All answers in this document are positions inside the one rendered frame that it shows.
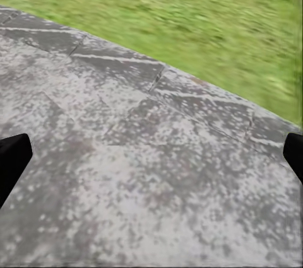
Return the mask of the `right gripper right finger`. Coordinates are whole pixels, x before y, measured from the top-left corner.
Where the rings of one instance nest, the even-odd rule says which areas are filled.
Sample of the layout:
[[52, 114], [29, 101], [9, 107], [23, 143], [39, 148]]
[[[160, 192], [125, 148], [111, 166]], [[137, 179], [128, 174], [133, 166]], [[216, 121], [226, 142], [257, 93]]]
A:
[[283, 156], [303, 184], [303, 136], [294, 133], [288, 134]]

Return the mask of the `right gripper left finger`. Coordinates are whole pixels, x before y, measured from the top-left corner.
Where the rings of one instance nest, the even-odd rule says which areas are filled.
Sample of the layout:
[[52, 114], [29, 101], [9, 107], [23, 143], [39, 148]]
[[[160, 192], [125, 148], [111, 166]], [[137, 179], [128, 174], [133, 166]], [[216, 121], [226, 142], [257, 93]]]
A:
[[33, 156], [28, 134], [0, 140], [0, 208]]

